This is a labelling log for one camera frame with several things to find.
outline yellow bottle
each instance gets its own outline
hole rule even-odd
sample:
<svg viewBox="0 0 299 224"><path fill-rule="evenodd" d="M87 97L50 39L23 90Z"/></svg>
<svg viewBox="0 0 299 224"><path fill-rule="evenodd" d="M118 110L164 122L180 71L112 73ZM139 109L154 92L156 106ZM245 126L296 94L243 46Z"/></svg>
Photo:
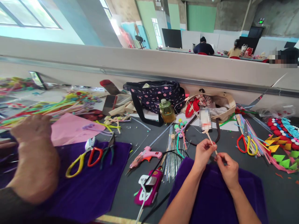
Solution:
<svg viewBox="0 0 299 224"><path fill-rule="evenodd" d="M166 99L162 99L159 107L160 114L162 115L163 121L165 123L171 123L175 120L174 109L169 101L167 101Z"/></svg>

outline chair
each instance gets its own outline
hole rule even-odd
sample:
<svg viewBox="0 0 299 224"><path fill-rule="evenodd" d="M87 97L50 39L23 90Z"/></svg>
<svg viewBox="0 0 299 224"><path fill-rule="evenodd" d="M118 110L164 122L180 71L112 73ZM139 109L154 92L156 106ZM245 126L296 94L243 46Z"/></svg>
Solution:
<svg viewBox="0 0 299 224"><path fill-rule="evenodd" d="M240 58L239 57L237 57L237 56L232 56L232 57L230 57L231 59L239 59L240 60Z"/></svg>

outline hand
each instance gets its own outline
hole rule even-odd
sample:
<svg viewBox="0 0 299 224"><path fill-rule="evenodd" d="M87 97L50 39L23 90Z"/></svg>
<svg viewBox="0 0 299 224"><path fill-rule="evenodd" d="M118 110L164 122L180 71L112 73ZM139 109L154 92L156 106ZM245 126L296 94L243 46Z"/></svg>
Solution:
<svg viewBox="0 0 299 224"><path fill-rule="evenodd" d="M196 154L195 161L193 167L196 170L204 171L206 168L206 164L209 161L212 153L217 149L217 145L213 142L214 145L211 144L209 139L204 139L196 146Z"/></svg>
<svg viewBox="0 0 299 224"><path fill-rule="evenodd" d="M52 133L51 118L51 116L41 114L26 117L13 127L10 132L18 143L31 142L39 139L50 140Z"/></svg>
<svg viewBox="0 0 299 224"><path fill-rule="evenodd" d="M227 166L224 165L222 161L223 159L227 163ZM233 190L239 187L239 164L225 152L218 153L218 155L215 157L215 161L217 161L218 163L219 169L222 173L222 177L228 189Z"/></svg>

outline pink glue gun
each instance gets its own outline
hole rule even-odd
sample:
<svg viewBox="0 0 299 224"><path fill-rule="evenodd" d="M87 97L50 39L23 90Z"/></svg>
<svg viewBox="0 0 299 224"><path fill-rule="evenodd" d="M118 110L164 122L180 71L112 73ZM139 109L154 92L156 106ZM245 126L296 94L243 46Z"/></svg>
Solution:
<svg viewBox="0 0 299 224"><path fill-rule="evenodd" d="M158 159L162 158L162 153L161 152L152 152L151 147L147 146L144 148L144 151L141 152L131 163L130 165L130 170L133 168L136 168L143 160L147 160L150 162L150 159L152 157L157 157Z"/></svg>

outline smartphone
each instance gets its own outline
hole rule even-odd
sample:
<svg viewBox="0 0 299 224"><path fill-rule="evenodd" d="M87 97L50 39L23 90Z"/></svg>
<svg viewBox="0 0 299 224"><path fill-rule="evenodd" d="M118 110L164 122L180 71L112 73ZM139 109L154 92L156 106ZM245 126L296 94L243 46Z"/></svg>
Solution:
<svg viewBox="0 0 299 224"><path fill-rule="evenodd" d="M41 90L47 90L47 86L45 85L44 81L41 79L38 72L31 72L29 71L34 83L39 86Z"/></svg>
<svg viewBox="0 0 299 224"><path fill-rule="evenodd" d="M116 101L117 101L117 96L108 95L105 100L102 114L104 114L105 116L110 116L109 112L114 110Z"/></svg>

